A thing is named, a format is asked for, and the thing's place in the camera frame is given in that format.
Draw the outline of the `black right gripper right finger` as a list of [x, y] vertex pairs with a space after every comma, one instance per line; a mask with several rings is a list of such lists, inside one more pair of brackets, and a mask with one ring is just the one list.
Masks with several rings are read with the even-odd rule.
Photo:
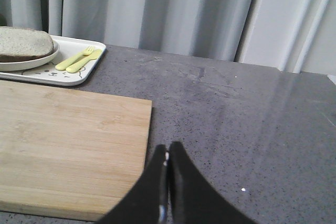
[[169, 153], [174, 223], [254, 223], [208, 183], [181, 142], [173, 142]]

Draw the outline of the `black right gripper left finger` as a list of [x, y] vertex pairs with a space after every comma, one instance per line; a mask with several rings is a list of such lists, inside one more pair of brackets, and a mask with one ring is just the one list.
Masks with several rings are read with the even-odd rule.
[[125, 197], [96, 223], [166, 223], [168, 153], [158, 145], [147, 167]]

